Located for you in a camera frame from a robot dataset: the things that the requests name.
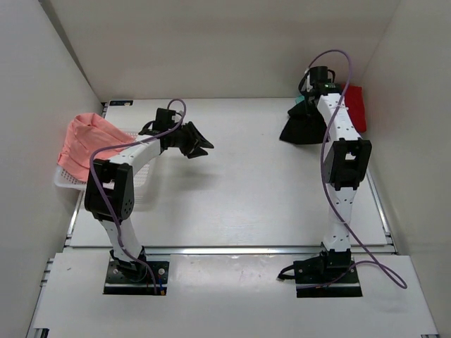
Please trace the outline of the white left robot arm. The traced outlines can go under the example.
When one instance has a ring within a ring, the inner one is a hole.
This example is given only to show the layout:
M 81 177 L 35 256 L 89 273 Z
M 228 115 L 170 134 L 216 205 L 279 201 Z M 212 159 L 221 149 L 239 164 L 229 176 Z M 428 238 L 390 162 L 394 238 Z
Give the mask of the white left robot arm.
M 154 275 L 130 219 L 135 175 L 169 148 L 179 149 L 188 159 L 206 156 L 206 150 L 214 148 L 193 122 L 183 121 L 184 117 L 184 112 L 158 108 L 155 119 L 146 123 L 130 144 L 120 145 L 118 154 L 105 160 L 97 158 L 112 150 L 108 146 L 95 151 L 90 160 L 85 209 L 105 229 L 115 269 L 133 282 Z

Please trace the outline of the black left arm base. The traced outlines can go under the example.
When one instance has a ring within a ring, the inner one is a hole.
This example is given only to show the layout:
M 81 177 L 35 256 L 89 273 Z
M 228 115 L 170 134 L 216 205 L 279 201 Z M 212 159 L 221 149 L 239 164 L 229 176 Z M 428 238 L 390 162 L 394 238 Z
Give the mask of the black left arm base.
M 147 261 L 152 275 L 141 263 L 118 260 L 110 250 L 103 294 L 165 296 L 168 291 L 169 261 Z

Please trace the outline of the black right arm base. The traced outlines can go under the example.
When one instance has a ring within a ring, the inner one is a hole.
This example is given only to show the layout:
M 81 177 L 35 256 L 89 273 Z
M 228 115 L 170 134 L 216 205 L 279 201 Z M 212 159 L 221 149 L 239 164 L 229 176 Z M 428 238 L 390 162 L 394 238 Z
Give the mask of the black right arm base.
M 354 298 L 363 296 L 355 261 L 350 249 L 327 250 L 283 268 L 277 280 L 292 280 L 298 299 Z

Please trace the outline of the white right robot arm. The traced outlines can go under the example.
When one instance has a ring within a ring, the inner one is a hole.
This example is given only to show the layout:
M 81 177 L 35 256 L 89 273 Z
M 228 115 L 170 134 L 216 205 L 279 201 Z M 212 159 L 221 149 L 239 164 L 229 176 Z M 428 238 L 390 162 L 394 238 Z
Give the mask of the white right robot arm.
M 288 111 L 279 139 L 298 146 L 321 145 L 320 174 L 330 209 L 321 253 L 294 263 L 293 270 L 301 283 L 325 284 L 352 268 L 352 206 L 372 145 L 356 131 L 334 71 L 326 66 L 309 68 L 298 89 L 303 100 Z

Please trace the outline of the black t-shirt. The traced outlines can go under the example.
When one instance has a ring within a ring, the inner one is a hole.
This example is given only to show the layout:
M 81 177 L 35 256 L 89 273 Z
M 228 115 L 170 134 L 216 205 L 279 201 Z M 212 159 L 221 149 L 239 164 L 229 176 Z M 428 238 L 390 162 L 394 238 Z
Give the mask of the black t-shirt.
M 288 111 L 288 121 L 279 140 L 294 145 L 321 144 L 326 134 L 326 123 L 322 115 L 301 116 L 301 104 Z

